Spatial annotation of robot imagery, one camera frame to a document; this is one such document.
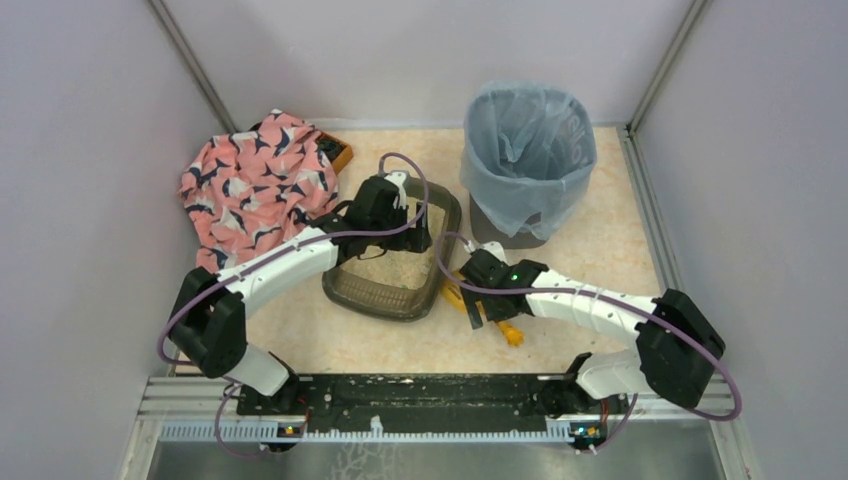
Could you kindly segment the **yellow litter scoop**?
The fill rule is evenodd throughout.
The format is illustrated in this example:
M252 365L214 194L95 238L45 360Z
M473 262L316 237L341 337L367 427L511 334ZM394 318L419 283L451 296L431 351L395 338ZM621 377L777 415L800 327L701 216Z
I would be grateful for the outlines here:
M440 294L448 302L448 304L451 305L452 307L454 307L459 312L465 314L466 317L468 318L467 312L466 312L465 307L463 306L463 303L462 303L462 292L463 292L463 290L456 283L451 282L449 280L444 280L442 285L441 285L441 288L440 288ZM481 310L483 322L484 322L484 325L485 325L487 322L490 322L491 320L488 317L488 312L486 311L486 308L485 308L481 299L480 299L480 305L481 305L480 310ZM524 333L520 329L514 327L508 320L500 320L500 321L492 320L491 322L496 325L496 327L500 331L501 335L503 336L503 338L506 341L508 346L510 346L510 347L520 347L523 344Z

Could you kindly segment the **dark translucent litter box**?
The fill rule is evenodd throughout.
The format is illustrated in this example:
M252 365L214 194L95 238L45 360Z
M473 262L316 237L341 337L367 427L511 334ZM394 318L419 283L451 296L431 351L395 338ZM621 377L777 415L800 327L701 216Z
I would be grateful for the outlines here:
M412 322L428 315L444 275L436 264L440 259L447 265L452 256L455 240L443 237L446 231L457 231L461 223L461 206L457 198L445 187L430 182L429 205L445 210L442 232L435 240L434 264L424 286L417 290L386 286L343 272L341 266L322 274L324 294L332 302L349 310L385 320Z

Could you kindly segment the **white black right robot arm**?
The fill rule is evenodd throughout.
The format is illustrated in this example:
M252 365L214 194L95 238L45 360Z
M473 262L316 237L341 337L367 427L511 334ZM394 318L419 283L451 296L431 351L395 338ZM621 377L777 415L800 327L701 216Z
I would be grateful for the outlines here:
M620 352L573 362L568 374L579 398L652 392L694 409L724 354L724 340L679 290L668 288L658 297L628 295L579 282L543 263L509 265L486 249L472 253L459 275L468 303L483 308L470 317L476 328L484 320L526 314L564 320L623 345Z

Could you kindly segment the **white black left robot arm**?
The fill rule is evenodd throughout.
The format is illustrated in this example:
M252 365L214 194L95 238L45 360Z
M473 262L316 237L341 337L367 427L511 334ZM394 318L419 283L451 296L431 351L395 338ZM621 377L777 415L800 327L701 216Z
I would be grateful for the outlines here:
M285 243L243 264L184 278L161 341L170 341L208 378L225 378L265 397L292 395L297 374L251 344L246 323L304 280L356 259L370 247L423 253L432 244L429 198L406 191L404 171L366 179L355 197L312 220Z

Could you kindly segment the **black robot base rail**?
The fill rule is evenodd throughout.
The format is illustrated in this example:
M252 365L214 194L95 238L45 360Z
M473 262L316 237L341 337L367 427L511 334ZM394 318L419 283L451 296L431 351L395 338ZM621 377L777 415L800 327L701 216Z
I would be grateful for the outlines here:
M329 441L592 440L629 400L593 400L565 374L303 374L273 397L244 387L241 416L288 416L286 436Z

